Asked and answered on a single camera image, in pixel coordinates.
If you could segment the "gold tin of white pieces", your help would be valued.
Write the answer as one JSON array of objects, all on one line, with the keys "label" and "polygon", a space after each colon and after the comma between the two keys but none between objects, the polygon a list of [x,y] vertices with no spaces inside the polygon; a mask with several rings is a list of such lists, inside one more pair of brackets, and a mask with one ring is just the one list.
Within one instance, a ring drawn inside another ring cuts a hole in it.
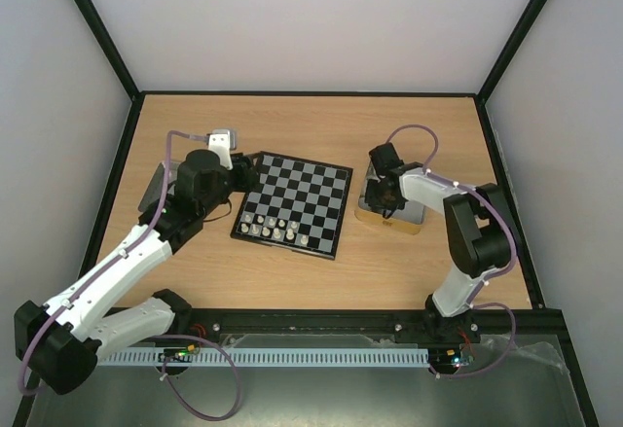
[{"label": "gold tin of white pieces", "polygon": [[421,231],[425,219],[426,208],[417,202],[408,202],[403,209],[396,209],[391,216],[384,214],[382,209],[371,207],[365,201],[368,193],[368,181],[378,181],[373,164],[369,162],[357,205],[354,210],[355,217],[363,222],[374,226],[388,228],[392,231],[416,235]]}]

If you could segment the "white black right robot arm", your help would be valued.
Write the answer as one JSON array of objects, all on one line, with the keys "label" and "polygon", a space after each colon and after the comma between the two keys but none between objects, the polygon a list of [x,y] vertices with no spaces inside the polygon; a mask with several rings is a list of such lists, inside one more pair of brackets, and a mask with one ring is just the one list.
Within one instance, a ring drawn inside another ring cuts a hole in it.
[{"label": "white black right robot arm", "polygon": [[429,338],[448,341],[458,327],[468,330],[467,312],[486,283],[510,271],[517,261],[512,217],[495,184],[469,187],[433,173],[420,163],[407,164],[385,143],[369,152],[374,177],[366,181],[364,204],[388,220],[409,203],[418,203],[445,219],[450,271],[425,302],[423,325]]}]

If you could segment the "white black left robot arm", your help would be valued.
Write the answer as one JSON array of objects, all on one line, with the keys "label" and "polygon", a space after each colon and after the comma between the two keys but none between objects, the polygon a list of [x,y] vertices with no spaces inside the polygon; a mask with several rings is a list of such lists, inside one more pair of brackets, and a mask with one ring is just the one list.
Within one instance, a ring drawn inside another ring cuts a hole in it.
[{"label": "white black left robot arm", "polygon": [[253,157],[207,149],[190,152],[174,178],[168,160],[161,168],[159,198],[105,259],[47,302],[27,301],[14,314],[20,368],[32,370],[59,395],[84,383],[109,354],[169,329],[174,311],[156,298],[123,312],[120,320],[106,314],[142,276],[197,235],[231,193],[248,193],[259,180]]}]

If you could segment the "black white chess board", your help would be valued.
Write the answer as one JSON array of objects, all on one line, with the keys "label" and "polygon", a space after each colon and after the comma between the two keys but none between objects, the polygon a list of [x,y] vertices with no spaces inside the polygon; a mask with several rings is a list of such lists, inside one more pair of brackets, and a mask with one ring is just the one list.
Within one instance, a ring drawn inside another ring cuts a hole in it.
[{"label": "black white chess board", "polygon": [[[277,246],[294,252],[333,260],[337,250],[344,218],[346,216],[348,193],[353,169],[332,163],[306,160],[277,153],[261,152],[257,159],[259,184],[247,193],[240,205],[230,237],[268,246]],[[251,214],[250,223],[244,222],[244,215]],[[264,217],[264,224],[258,225],[257,217]],[[276,224],[268,225],[270,218]],[[286,227],[278,227],[284,220]],[[291,222],[299,224],[295,238],[286,239]],[[247,224],[249,231],[243,233],[241,224]],[[257,234],[252,225],[259,227]],[[271,230],[264,237],[262,229]],[[281,230],[281,238],[274,239],[274,230]],[[307,245],[300,243],[306,235]]]}]

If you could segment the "silver tray of black pieces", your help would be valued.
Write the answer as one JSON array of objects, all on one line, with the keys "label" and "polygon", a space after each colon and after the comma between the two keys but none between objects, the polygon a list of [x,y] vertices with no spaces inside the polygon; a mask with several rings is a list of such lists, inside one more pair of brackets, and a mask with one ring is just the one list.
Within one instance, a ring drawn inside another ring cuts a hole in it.
[{"label": "silver tray of black pieces", "polygon": [[[177,169],[180,162],[173,160],[169,164],[168,174],[168,193],[173,192],[173,186],[177,178]],[[158,202],[162,193],[162,184],[165,177],[165,163],[162,161],[157,168],[145,190],[145,193],[138,204],[138,211],[144,213],[153,202]]]}]

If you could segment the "black cage frame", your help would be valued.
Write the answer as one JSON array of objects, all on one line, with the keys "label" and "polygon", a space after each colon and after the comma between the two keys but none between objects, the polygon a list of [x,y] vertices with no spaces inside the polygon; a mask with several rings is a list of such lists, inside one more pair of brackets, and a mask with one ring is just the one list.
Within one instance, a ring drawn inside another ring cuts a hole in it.
[{"label": "black cage frame", "polygon": [[561,310],[548,308],[544,303],[540,284],[532,262],[531,252],[526,242],[523,227],[519,225],[519,213],[515,199],[511,199],[510,180],[506,168],[502,167],[502,153],[498,141],[495,141],[494,129],[491,118],[486,109],[486,103],[492,96],[496,86],[500,82],[512,59],[520,49],[528,36],[533,24],[545,7],[548,0],[530,0],[522,12],[502,51],[495,60],[492,70],[489,72],[485,83],[478,92],[417,92],[417,91],[294,91],[294,90],[139,90],[130,76],[126,64],[119,53],[114,41],[108,32],[95,4],[92,0],[73,0],[83,19],[92,32],[94,39],[102,49],[104,55],[112,66],[113,71],[120,80],[122,87],[128,94],[131,105],[128,111],[126,123],[122,132],[111,172],[108,176],[102,201],[100,202],[97,216],[92,228],[91,237],[87,246],[78,277],[86,274],[88,267],[95,264],[95,252],[99,252],[103,242],[104,230],[112,212],[113,200],[115,199],[121,183],[122,171],[128,159],[130,145],[133,140],[137,124],[140,119],[140,110],[146,96],[251,96],[251,97],[398,97],[398,98],[467,98],[474,102],[479,124],[487,145],[488,154],[492,162],[496,181],[500,183],[507,201],[510,202],[510,212],[518,228],[520,239],[519,262],[524,266],[523,279],[528,286],[529,302],[533,307],[530,310],[521,310],[521,332],[530,334],[554,335],[557,333],[559,344],[562,348],[564,361],[570,368],[570,381],[573,386],[574,396],[579,406],[583,422],[586,426],[599,426],[590,395],[586,387],[571,339],[567,324]]}]

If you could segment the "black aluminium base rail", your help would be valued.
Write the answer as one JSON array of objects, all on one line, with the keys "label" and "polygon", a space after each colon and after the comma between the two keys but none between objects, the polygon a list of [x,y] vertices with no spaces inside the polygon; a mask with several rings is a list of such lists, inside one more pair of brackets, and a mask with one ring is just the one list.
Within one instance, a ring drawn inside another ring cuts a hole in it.
[{"label": "black aluminium base rail", "polygon": [[391,338],[418,346],[459,344],[482,335],[508,335],[511,326],[519,335],[553,335],[568,338],[560,310],[472,310],[449,320],[432,318],[428,310],[186,310],[169,330],[223,342],[242,335],[364,335]]}]

